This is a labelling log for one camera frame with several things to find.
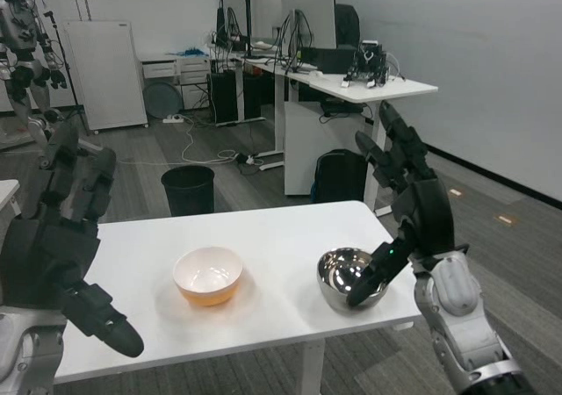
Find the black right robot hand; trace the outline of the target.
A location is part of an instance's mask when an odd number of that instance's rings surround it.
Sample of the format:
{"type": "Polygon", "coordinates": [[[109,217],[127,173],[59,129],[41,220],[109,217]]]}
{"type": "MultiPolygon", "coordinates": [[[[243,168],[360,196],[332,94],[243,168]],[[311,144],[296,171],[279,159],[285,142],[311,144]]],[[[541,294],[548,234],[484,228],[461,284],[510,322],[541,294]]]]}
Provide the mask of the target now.
{"type": "Polygon", "coordinates": [[[360,132],[356,144],[373,166],[378,184],[393,191],[391,208],[399,223],[398,236],[371,254],[370,263],[346,297],[351,307],[386,287],[406,267],[409,257],[424,259],[455,247],[450,201],[442,181],[426,162],[428,149],[390,103],[380,104],[379,118],[391,147],[384,150],[360,132]]]}

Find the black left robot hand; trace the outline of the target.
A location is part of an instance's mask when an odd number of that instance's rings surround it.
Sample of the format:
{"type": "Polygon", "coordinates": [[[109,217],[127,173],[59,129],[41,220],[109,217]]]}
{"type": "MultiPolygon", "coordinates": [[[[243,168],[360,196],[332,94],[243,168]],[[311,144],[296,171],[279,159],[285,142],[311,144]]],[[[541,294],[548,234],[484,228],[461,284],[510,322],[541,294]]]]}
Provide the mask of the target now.
{"type": "Polygon", "coordinates": [[[78,141],[75,127],[62,124],[38,159],[28,198],[1,251],[3,302],[58,311],[83,334],[137,357],[144,349],[141,336],[104,289],[84,280],[100,245],[98,221],[111,201],[116,155],[102,149],[76,180],[78,141]]]}

